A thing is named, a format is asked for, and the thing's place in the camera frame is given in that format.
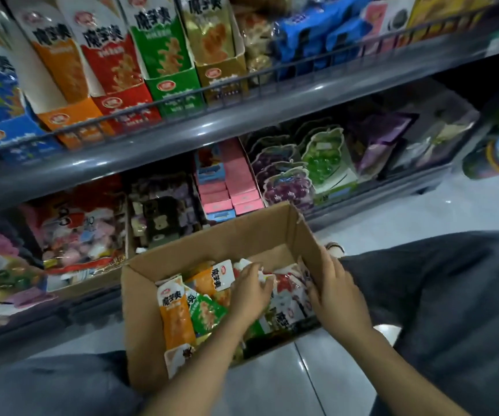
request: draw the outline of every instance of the dark gray pants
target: dark gray pants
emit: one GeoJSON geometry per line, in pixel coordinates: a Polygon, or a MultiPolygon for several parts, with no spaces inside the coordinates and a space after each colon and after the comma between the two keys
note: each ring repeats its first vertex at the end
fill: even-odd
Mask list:
{"type": "MultiPolygon", "coordinates": [[[[394,348],[473,416],[499,416],[499,232],[464,232],[342,259],[394,348]]],[[[391,414],[377,399],[371,415],[391,414]]]]}

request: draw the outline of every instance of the white tile floor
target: white tile floor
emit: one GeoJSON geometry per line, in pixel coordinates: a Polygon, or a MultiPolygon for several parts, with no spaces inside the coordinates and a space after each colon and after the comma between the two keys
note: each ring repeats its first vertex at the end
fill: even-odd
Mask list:
{"type": "MultiPolygon", "coordinates": [[[[499,230],[499,177],[469,181],[456,176],[433,192],[358,215],[317,237],[339,242],[349,255],[355,255],[467,230],[499,230]]],[[[120,349],[122,331],[123,324],[115,321],[40,355],[120,349]]],[[[383,327],[382,331],[395,340],[397,329],[383,327]]],[[[327,416],[365,416],[374,397],[373,387],[350,355],[318,330],[229,371],[213,415],[319,415],[323,409],[327,416]]]]}

